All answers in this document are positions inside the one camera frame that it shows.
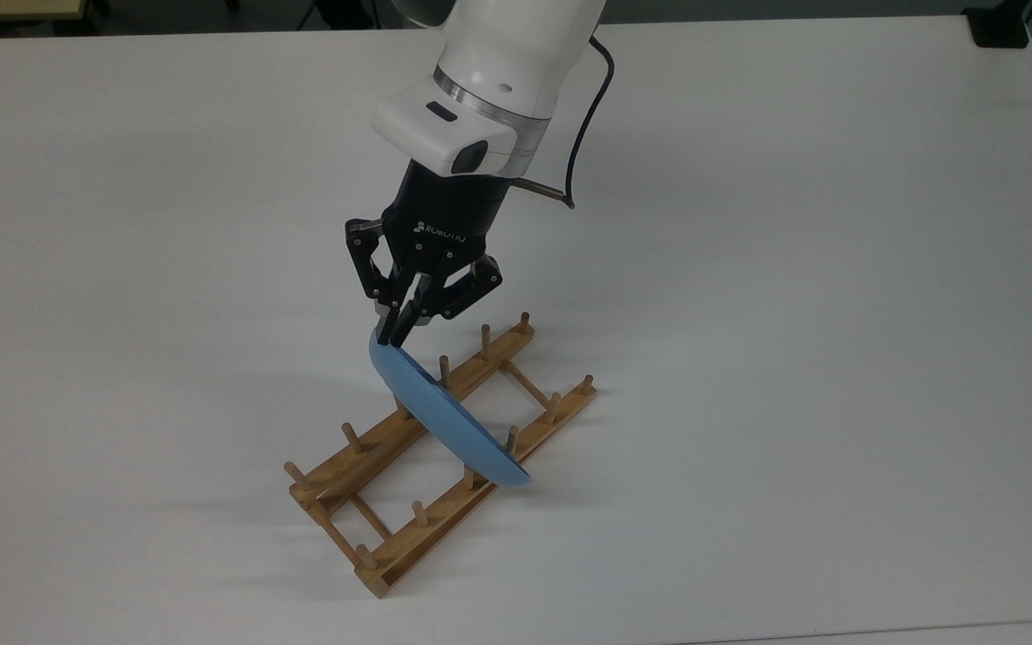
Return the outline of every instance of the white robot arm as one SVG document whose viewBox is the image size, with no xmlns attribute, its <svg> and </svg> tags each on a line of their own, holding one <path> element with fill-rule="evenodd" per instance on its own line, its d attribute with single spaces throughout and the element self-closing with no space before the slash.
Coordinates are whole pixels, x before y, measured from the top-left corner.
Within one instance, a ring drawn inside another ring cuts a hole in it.
<svg viewBox="0 0 1032 645">
<path fill-rule="evenodd" d="M 523 175 L 603 4 L 458 0 L 436 70 L 378 105 L 373 127 L 441 176 Z"/>
<path fill-rule="evenodd" d="M 445 50 L 431 74 L 377 106 L 373 127 L 411 162 L 381 220 L 349 221 L 345 233 L 381 315 L 377 342 L 400 347 L 414 326 L 454 318 L 499 285 L 485 234 L 531 164 L 605 0 L 394 3 L 425 26 L 439 24 Z M 382 236 L 389 275 L 373 262 Z"/>
</svg>

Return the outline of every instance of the wooden dowel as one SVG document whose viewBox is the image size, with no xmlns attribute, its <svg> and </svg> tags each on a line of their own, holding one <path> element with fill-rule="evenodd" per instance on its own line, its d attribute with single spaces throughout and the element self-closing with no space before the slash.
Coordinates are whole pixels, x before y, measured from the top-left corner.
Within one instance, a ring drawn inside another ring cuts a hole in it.
<svg viewBox="0 0 1032 645">
<path fill-rule="evenodd" d="M 353 424 L 349 421 L 345 421 L 341 424 L 341 432 L 345 432 L 345 438 L 349 440 L 349 446 L 353 449 L 353 452 L 360 454 L 364 450 L 364 446 L 361 446 L 361 440 L 356 436 L 356 430 L 353 429 Z"/>
<path fill-rule="evenodd" d="M 464 465 L 464 487 L 467 490 L 475 489 L 476 487 L 476 472 L 467 465 Z"/>
<path fill-rule="evenodd" d="M 356 554 L 356 549 L 349 544 L 345 536 L 341 535 L 340 530 L 336 530 L 336 524 L 333 524 L 332 519 L 329 519 L 329 515 L 324 512 L 324 506 L 321 506 L 320 502 L 316 499 L 310 502 L 304 507 L 304 511 L 309 512 L 309 517 L 313 518 L 313 521 L 318 523 L 320 527 L 323 527 L 324 531 L 332 539 L 332 542 L 336 543 L 336 547 L 341 548 L 341 552 L 345 554 L 345 558 L 349 558 L 349 561 L 353 563 L 353 567 L 361 567 L 360 555 Z"/>
<path fill-rule="evenodd" d="M 373 553 L 369 553 L 369 548 L 365 547 L 363 544 L 357 544 L 356 557 L 360 559 L 360 562 L 364 566 L 364 568 L 377 568 L 377 558 L 374 558 Z"/>
<path fill-rule="evenodd" d="M 377 535 L 381 536 L 381 540 L 388 540 L 389 538 L 392 538 L 392 531 L 389 530 L 389 527 L 381 521 L 381 518 L 378 518 L 376 512 L 373 511 L 373 507 L 368 506 L 367 503 L 361 499 L 359 494 L 352 493 L 349 496 L 349 502 L 352 502 L 353 506 L 356 507 L 356 510 L 359 511 L 361 515 L 364 515 L 364 518 L 367 519 L 370 526 L 373 526 L 373 530 L 376 530 Z"/>
<path fill-rule="evenodd" d="M 492 328 L 480 325 L 480 358 L 488 359 L 488 346 L 492 344 Z"/>
<path fill-rule="evenodd" d="M 517 438 L 519 438 L 519 425 L 508 428 L 508 444 L 505 445 L 505 450 L 508 450 L 509 453 L 516 452 Z"/>
<path fill-rule="evenodd" d="M 549 424 L 555 424 L 556 417 L 560 415 L 560 393 L 555 392 L 552 394 L 552 400 L 548 401 L 548 412 L 545 413 L 545 418 L 548 420 Z"/>
<path fill-rule="evenodd" d="M 401 417 L 405 417 L 405 419 L 413 418 L 413 413 L 409 412 L 409 409 L 405 408 L 405 404 L 401 404 L 400 399 L 398 399 L 397 397 L 392 397 L 392 400 L 396 401 L 397 412 L 400 412 Z"/>
<path fill-rule="evenodd" d="M 286 461 L 286 473 L 289 473 L 290 478 L 297 482 L 298 486 L 302 489 L 309 490 L 313 487 L 313 482 L 309 481 L 309 478 L 304 477 L 304 473 L 300 472 L 297 465 L 292 461 Z"/>
<path fill-rule="evenodd" d="M 448 356 L 441 357 L 441 384 L 444 389 L 452 387 L 452 374 L 448 370 Z"/>
<path fill-rule="evenodd" d="M 544 396 L 544 392 L 540 391 L 540 388 L 536 387 L 536 384 L 533 383 L 533 380 L 528 379 L 528 377 L 525 377 L 524 373 L 520 372 L 519 367 L 516 367 L 516 364 L 513 364 L 512 360 L 505 360 L 503 363 L 499 364 L 499 367 L 502 370 L 508 372 L 509 375 L 512 375 L 513 379 L 516 379 L 516 383 L 520 384 L 520 387 L 523 387 L 525 390 L 527 390 L 527 393 L 529 393 L 529 395 L 533 395 L 534 399 L 540 401 L 540 405 L 542 405 L 542 407 L 545 408 L 548 407 L 548 397 Z"/>
<path fill-rule="evenodd" d="M 421 501 L 413 502 L 413 514 L 417 515 L 417 526 L 423 527 L 429 526 L 429 514 L 425 513 L 424 506 Z"/>
</svg>

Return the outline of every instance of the black object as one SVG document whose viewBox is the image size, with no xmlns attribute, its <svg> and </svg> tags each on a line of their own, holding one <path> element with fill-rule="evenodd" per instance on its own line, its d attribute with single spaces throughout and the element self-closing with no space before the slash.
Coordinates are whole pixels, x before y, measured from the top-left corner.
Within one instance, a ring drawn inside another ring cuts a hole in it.
<svg viewBox="0 0 1032 645">
<path fill-rule="evenodd" d="M 345 223 L 345 245 L 364 294 L 385 312 L 378 343 L 400 347 L 422 318 L 455 318 L 499 286 L 496 261 L 484 253 L 485 235 L 512 183 L 491 175 L 441 176 L 411 160 L 381 220 Z M 392 255 L 388 277 L 373 261 L 382 236 Z M 445 285 L 463 268 L 463 277 Z M 417 290 L 406 302 L 414 282 Z"/>
<path fill-rule="evenodd" d="M 448 107 L 441 105 L 439 102 L 429 101 L 425 107 L 427 107 L 430 112 L 438 115 L 439 118 L 445 119 L 448 123 L 456 121 L 456 115 L 451 114 L 451 111 L 448 110 Z"/>
<path fill-rule="evenodd" d="M 996 50 L 1024 50 L 1029 44 L 1022 12 L 1029 0 L 1004 0 L 993 9 L 963 9 L 962 15 L 970 23 L 970 36 L 978 47 Z"/>
<path fill-rule="evenodd" d="M 364 12 L 361 0 L 313 0 L 321 20 L 333 31 L 373 29 L 373 18 Z"/>
<path fill-rule="evenodd" d="M 476 143 L 464 146 L 461 151 L 456 153 L 456 159 L 451 163 L 451 171 L 453 174 L 464 174 L 465 172 L 475 171 L 476 168 L 480 167 L 480 164 L 484 163 L 484 155 L 487 154 L 487 141 L 477 141 Z"/>
</svg>

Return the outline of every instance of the black cable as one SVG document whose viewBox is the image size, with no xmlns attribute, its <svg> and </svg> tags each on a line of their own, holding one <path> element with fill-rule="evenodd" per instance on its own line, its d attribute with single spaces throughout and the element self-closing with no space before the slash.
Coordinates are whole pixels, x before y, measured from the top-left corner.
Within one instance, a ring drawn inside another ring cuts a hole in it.
<svg viewBox="0 0 1032 645">
<path fill-rule="evenodd" d="M 309 17 L 313 15 L 313 8 L 315 7 L 316 7 L 315 3 L 309 3 L 309 8 L 304 9 L 304 15 L 302 17 L 302 21 L 299 22 L 299 24 L 297 24 L 297 31 L 300 31 L 301 29 L 304 28 L 304 24 L 309 22 Z"/>
<path fill-rule="evenodd" d="M 576 170 L 576 156 L 581 152 L 581 142 L 584 141 L 584 133 L 591 124 L 594 110 L 600 106 L 603 95 L 608 93 L 608 87 L 611 86 L 611 77 L 615 76 L 615 61 L 611 58 L 611 52 L 602 42 L 594 39 L 594 36 L 588 38 L 588 43 L 600 53 L 603 61 L 608 63 L 608 74 L 603 77 L 603 85 L 600 86 L 600 90 L 594 94 L 594 98 L 591 98 L 588 114 L 584 115 L 584 122 L 580 123 L 579 131 L 576 133 L 576 142 L 573 143 L 573 154 L 568 158 L 568 174 L 565 175 L 565 199 L 562 201 L 570 208 L 576 207 L 576 200 L 573 199 L 573 171 Z"/>
<path fill-rule="evenodd" d="M 596 52 L 603 57 L 603 61 L 608 63 L 608 73 L 607 76 L 603 78 L 603 85 L 600 86 L 600 90 L 594 94 L 594 98 L 591 98 L 591 105 L 588 106 L 588 112 L 584 116 L 584 122 L 580 124 L 579 130 L 576 132 L 576 141 L 573 142 L 573 154 L 568 158 L 568 172 L 565 175 L 565 189 L 560 191 L 559 188 L 548 187 L 545 184 L 540 184 L 539 181 L 525 180 L 523 176 L 513 181 L 513 187 L 524 188 L 525 191 L 531 191 L 538 195 L 544 195 L 549 197 L 549 199 L 560 200 L 567 207 L 575 208 L 576 200 L 573 199 L 573 172 L 576 170 L 576 156 L 581 151 L 581 142 L 584 141 L 584 133 L 587 131 L 587 127 L 591 123 L 591 116 L 594 115 L 594 110 L 600 106 L 600 101 L 603 99 L 603 95 L 608 93 L 608 87 L 611 86 L 611 77 L 615 75 L 615 61 L 611 60 L 611 52 L 605 47 L 599 40 L 594 39 L 594 36 L 588 39 L 588 43 L 591 44 Z"/>
</svg>

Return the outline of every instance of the wooden peg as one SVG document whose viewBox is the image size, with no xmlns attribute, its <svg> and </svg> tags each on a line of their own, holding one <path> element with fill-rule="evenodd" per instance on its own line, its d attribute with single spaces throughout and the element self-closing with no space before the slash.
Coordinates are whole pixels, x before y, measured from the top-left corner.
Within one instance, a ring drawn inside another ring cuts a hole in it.
<svg viewBox="0 0 1032 645">
<path fill-rule="evenodd" d="M 341 432 L 345 432 L 345 438 L 349 440 L 349 446 L 353 449 L 353 452 L 360 454 L 364 450 L 364 446 L 361 445 L 361 440 L 356 436 L 356 430 L 353 429 L 353 424 L 349 421 L 345 421 L 341 424 Z"/>
<path fill-rule="evenodd" d="M 294 462 L 286 461 L 286 473 L 289 473 L 290 478 L 294 479 L 297 485 L 301 486 L 303 490 L 309 490 L 313 487 L 313 482 L 304 477 L 304 473 L 300 472 L 300 469 Z"/>
<path fill-rule="evenodd" d="M 452 387 L 452 374 L 448 370 L 448 356 L 441 356 L 441 384 L 444 389 Z"/>
<path fill-rule="evenodd" d="M 466 487 L 467 490 L 476 489 L 476 471 L 470 469 L 467 465 L 464 465 L 464 487 Z"/>
<path fill-rule="evenodd" d="M 374 558 L 373 553 L 369 553 L 369 548 L 365 547 L 363 544 L 357 544 L 356 546 L 356 556 L 360 559 L 361 563 L 365 568 L 376 569 L 377 558 Z"/>
<path fill-rule="evenodd" d="M 405 408 L 405 404 L 401 404 L 400 399 L 398 399 L 397 397 L 392 397 L 392 400 L 396 401 L 397 412 L 400 412 L 401 417 L 405 417 L 405 419 L 413 418 L 413 413 L 409 412 L 409 409 Z"/>
<path fill-rule="evenodd" d="M 421 501 L 413 502 L 413 514 L 417 515 L 417 526 L 423 527 L 429 526 L 429 514 L 425 513 L 424 506 Z"/>
<path fill-rule="evenodd" d="M 480 325 L 480 358 L 488 359 L 488 346 L 492 344 L 492 328 Z"/>
<path fill-rule="evenodd" d="M 516 452 L 517 438 L 519 438 L 519 425 L 508 428 L 508 444 L 505 444 L 505 450 L 508 450 L 509 453 Z"/>
<path fill-rule="evenodd" d="M 548 400 L 548 413 L 545 418 L 548 420 L 549 424 L 555 424 L 556 417 L 560 415 L 560 393 L 555 392 L 552 394 L 552 398 Z"/>
</svg>

